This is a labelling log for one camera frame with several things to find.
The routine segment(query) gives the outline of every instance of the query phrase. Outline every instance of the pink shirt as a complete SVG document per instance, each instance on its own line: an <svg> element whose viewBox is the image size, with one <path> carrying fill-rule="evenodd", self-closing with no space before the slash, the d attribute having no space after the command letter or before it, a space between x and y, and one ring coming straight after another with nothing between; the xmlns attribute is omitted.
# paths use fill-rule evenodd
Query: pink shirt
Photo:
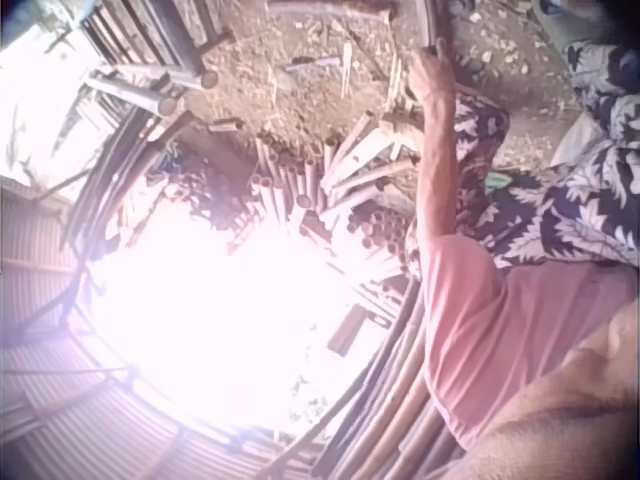
<svg viewBox="0 0 640 480"><path fill-rule="evenodd" d="M515 393L637 296L632 267L547 262L505 275L462 235L437 239L429 252L427 385L467 450Z"/></svg>

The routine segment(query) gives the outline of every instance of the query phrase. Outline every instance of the bright light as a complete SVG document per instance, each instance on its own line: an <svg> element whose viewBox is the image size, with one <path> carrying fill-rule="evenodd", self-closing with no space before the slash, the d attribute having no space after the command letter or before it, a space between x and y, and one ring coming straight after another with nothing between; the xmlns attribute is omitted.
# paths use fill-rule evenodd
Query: bright light
<svg viewBox="0 0 640 480"><path fill-rule="evenodd" d="M326 342L352 299L335 272L282 235L261 228L228 257L185 207L158 208L135 249L99 266L108 294L95 302L98 330L195 416L291 431L309 327ZM349 361L325 349L329 401L376 343L359 348Z"/></svg>

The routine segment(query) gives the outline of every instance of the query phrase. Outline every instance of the blue floral fabric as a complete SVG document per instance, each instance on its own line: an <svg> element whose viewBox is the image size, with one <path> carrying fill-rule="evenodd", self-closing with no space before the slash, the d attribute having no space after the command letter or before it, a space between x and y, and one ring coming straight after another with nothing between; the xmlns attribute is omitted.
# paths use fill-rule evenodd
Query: blue floral fabric
<svg viewBox="0 0 640 480"><path fill-rule="evenodd" d="M638 266L640 56L589 42L571 45L567 56L573 87L606 136L566 163L514 174L490 194L484 183L508 116L487 99L458 97L457 230L482 244L499 268L547 260ZM415 221L406 249L419 276Z"/></svg>

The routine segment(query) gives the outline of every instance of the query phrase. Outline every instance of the dirt ground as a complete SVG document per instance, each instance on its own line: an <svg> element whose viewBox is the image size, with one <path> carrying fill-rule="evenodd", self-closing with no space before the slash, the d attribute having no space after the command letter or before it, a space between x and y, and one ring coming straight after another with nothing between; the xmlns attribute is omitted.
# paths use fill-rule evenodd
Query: dirt ground
<svg viewBox="0 0 640 480"><path fill-rule="evenodd" d="M231 29L237 41L206 57L219 73L217 87L185 98L185 108L204 120L239 117L245 123L242 136L247 143L264 129L309 155L319 153L320 141L327 135L348 132L365 110L384 111L388 84L355 45L350 90L343 99L339 64L282 73L300 58L341 59L346 37L329 22L305 15L270 16L264 0L209 3L217 26ZM183 14L191 17L186 4ZM342 23L389 76L394 52L406 70L417 47L415 18L414 1L401 0L390 27L372 21ZM187 23L198 29L196 21ZM529 2L477 0L473 13L452 16L450 25L458 80L511 114L511 131L495 166L547 165L580 107L563 61L546 42ZM403 189L410 189L410 177L398 182Z"/></svg>

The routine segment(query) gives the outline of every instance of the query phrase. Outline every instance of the hand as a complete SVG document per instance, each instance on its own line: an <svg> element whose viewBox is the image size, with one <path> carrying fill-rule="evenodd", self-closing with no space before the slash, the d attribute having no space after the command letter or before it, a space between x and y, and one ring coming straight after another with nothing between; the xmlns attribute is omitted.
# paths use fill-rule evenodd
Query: hand
<svg viewBox="0 0 640 480"><path fill-rule="evenodd" d="M436 52L437 55L434 55L426 49L418 50L409 69L409 87L422 104L429 96L455 94L453 68L443 38L436 41Z"/></svg>

